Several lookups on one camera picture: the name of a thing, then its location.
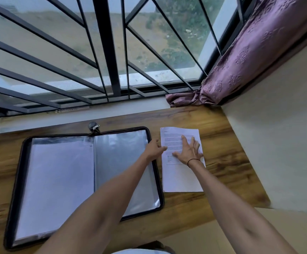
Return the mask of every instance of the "wrist band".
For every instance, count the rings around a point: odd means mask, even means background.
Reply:
[[[197,158],[192,158],[192,159],[190,159],[189,161],[188,161],[188,163],[186,163],[186,165],[189,167],[189,162],[191,161],[191,160],[193,160],[193,159],[196,159],[196,160],[198,160],[198,161],[200,161],[199,159],[197,159]]]

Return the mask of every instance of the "curtain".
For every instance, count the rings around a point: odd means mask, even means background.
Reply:
[[[266,78],[306,45],[307,0],[257,0],[249,20],[200,89],[167,94],[166,100],[171,107],[222,105]]]

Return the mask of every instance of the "person's left arm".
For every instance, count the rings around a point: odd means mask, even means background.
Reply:
[[[157,142],[152,140],[132,166],[84,201],[35,254],[102,253],[145,168],[167,149]]]

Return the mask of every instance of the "wooden table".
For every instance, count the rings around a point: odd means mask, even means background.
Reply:
[[[146,126],[152,138],[160,127],[198,128],[207,169],[254,207],[268,207],[270,200],[249,159],[221,109],[180,107],[98,119],[101,131]],[[9,211],[20,147],[33,135],[88,133],[89,121],[0,134],[0,253]],[[162,175],[161,160],[157,161]],[[161,211],[123,221],[105,250],[111,253],[157,240],[214,220],[203,193],[165,193]],[[18,253],[33,253],[34,246]]]

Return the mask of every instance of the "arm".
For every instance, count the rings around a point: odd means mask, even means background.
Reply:
[[[182,153],[173,153],[198,178],[213,213],[237,254],[297,254],[278,231],[253,207],[233,193],[199,161],[199,143],[183,137]]]
[[[132,166],[84,201],[36,254],[102,253],[145,168],[167,149],[160,147],[157,141],[152,140]]]

